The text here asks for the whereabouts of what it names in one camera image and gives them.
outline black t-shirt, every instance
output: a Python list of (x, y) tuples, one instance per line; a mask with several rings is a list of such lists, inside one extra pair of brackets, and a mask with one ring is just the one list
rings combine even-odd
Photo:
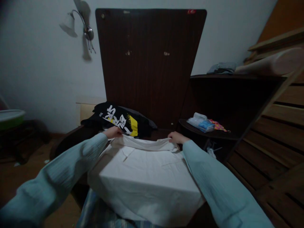
[(128, 112), (111, 102), (96, 105), (93, 112), (94, 114), (90, 118), (81, 121), (82, 125), (85, 127), (97, 126), (100, 129), (115, 125), (133, 137), (151, 136), (152, 128), (147, 118)]

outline light blue shirt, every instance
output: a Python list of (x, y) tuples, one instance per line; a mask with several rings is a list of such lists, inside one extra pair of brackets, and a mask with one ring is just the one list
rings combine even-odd
[[(99, 133), (48, 163), (35, 179), (22, 184), (16, 196), (0, 210), (2, 225), (41, 227), (45, 218), (61, 206), (78, 179), (93, 167), (107, 141), (106, 135)], [(220, 228), (273, 227), (251, 193), (223, 164), (192, 140), (184, 143), (183, 154)], [(117, 222), (126, 223), (121, 218)]]

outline hand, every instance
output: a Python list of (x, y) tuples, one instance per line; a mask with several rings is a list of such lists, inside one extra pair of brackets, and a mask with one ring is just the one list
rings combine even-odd
[(108, 137), (108, 139), (119, 138), (123, 136), (122, 130), (116, 126), (110, 127), (108, 130), (104, 131), (103, 133)]
[(179, 143), (179, 144), (184, 144), (185, 142), (189, 141), (190, 139), (183, 136), (182, 134), (178, 133), (178, 132), (171, 132), (168, 135), (168, 138), (171, 138), (169, 140), (169, 142), (171, 143)]

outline red sticker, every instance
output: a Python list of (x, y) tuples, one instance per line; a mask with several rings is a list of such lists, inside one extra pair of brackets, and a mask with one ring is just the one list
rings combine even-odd
[(196, 9), (189, 9), (187, 14), (195, 14), (196, 12)]

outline corner shelf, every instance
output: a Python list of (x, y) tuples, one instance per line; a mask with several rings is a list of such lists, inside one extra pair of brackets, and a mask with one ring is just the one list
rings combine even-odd
[(190, 79), (201, 78), (223, 78), (223, 79), (247, 79), (247, 80), (282, 80), (281, 76), (263, 76), (255, 74), (198, 74), (193, 75)]
[(234, 135), (233, 133), (225, 132), (222, 130), (214, 130), (212, 132), (204, 133), (201, 130), (197, 129), (196, 127), (188, 124), (186, 121), (187, 121), (186, 119), (178, 120), (178, 122), (182, 125), (182, 127), (186, 128), (187, 130), (192, 131), (198, 135), (209, 137), (209, 138), (220, 138), (220, 139), (235, 140), (235, 141), (237, 141), (239, 139), (239, 137)]

